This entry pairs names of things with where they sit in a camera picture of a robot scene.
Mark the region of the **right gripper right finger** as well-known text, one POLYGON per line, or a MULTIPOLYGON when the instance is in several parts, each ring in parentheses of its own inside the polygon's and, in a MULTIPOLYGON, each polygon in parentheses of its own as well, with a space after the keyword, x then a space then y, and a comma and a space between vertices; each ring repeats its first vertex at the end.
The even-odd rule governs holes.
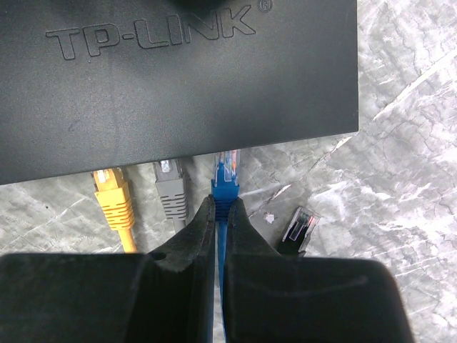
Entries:
POLYGON ((274 295, 268 268, 278 252, 258 233, 244 202, 236 199, 228 213, 223 262, 223 320, 227 342, 267 342, 269 307, 274 295))

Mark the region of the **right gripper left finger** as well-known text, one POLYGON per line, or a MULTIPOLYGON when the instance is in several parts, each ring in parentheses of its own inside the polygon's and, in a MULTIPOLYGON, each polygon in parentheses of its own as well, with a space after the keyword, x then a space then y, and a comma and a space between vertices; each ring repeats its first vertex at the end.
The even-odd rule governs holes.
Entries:
POLYGON ((155 342, 211 342, 214 323, 215 213, 204 198, 189 224, 149 253, 155 342))

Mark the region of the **black network switch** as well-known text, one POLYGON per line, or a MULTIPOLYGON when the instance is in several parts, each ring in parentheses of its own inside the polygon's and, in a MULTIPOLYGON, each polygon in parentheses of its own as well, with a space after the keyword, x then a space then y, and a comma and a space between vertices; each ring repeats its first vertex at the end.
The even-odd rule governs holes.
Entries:
POLYGON ((3 1, 1 183, 358 130, 355 1, 3 1))

